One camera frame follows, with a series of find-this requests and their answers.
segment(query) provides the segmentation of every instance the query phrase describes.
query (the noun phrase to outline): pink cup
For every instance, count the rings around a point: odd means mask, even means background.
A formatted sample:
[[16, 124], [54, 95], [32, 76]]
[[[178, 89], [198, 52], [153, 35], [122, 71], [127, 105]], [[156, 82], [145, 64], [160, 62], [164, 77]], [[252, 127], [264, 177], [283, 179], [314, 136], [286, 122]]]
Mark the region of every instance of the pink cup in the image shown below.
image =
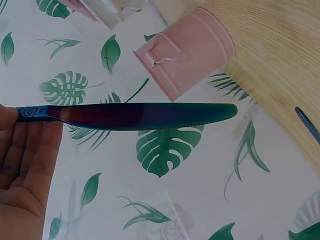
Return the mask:
[[171, 100], [235, 56], [224, 26], [204, 8], [178, 20], [134, 51]]

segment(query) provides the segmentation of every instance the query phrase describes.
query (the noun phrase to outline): tablecloth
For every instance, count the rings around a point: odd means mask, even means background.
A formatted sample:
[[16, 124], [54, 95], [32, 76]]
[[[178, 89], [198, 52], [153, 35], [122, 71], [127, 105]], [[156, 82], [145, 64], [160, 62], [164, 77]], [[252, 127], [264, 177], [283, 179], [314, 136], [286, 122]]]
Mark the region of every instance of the tablecloth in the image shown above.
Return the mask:
[[[132, 52], [165, 28], [151, 3], [109, 30], [57, 0], [1, 0], [0, 103], [169, 102]], [[177, 102], [234, 103], [238, 115], [140, 132], [64, 126], [43, 239], [319, 238], [304, 231], [320, 222], [319, 177], [248, 94], [218, 70]]]

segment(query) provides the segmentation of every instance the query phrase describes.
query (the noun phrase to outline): knife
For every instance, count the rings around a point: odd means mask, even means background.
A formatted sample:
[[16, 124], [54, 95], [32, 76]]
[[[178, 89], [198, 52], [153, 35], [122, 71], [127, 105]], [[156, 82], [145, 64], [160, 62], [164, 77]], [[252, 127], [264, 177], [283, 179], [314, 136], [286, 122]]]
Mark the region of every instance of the knife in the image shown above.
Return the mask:
[[320, 144], [320, 132], [315, 127], [315, 125], [313, 125], [307, 115], [305, 115], [305, 113], [299, 107], [295, 107], [295, 112], [303, 122], [303, 124], [306, 126], [306, 128], [309, 130], [309, 132], [312, 134], [312, 136], [315, 138], [315, 140], [318, 142], [318, 144]]
[[102, 103], [17, 107], [17, 122], [63, 123], [97, 130], [140, 131], [183, 128], [224, 121], [238, 109], [229, 103]]

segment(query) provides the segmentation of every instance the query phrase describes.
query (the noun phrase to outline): finger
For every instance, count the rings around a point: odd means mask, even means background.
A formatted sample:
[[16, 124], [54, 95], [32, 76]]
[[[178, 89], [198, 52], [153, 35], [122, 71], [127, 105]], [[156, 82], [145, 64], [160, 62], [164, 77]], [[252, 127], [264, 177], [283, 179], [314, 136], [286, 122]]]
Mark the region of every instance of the finger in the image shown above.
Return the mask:
[[0, 104], [0, 131], [7, 130], [18, 119], [18, 110], [13, 107], [5, 107]]
[[0, 189], [8, 189], [18, 176], [22, 157], [26, 148], [27, 123], [17, 123], [14, 127], [12, 143], [1, 165]]
[[43, 214], [46, 212], [62, 129], [61, 122], [46, 122], [44, 124], [39, 146], [22, 185], [39, 201]]
[[44, 122], [28, 123], [25, 150], [22, 157], [19, 176], [10, 185], [10, 188], [21, 187], [24, 183], [32, 159], [34, 159], [38, 146], [40, 145], [43, 127]]
[[5, 131], [0, 131], [0, 166], [2, 165], [14, 136], [15, 126], [9, 127]]

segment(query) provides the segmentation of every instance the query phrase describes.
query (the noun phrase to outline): wood grain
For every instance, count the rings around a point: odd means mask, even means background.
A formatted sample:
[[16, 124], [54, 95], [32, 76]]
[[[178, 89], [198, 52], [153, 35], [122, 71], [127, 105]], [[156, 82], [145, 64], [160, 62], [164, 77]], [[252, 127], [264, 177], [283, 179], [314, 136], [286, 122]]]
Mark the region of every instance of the wood grain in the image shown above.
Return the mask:
[[320, 145], [295, 112], [300, 107], [320, 130], [320, 1], [155, 3], [169, 23], [195, 6], [206, 8], [222, 22], [236, 47], [236, 57], [224, 67], [225, 72], [295, 139], [320, 174]]

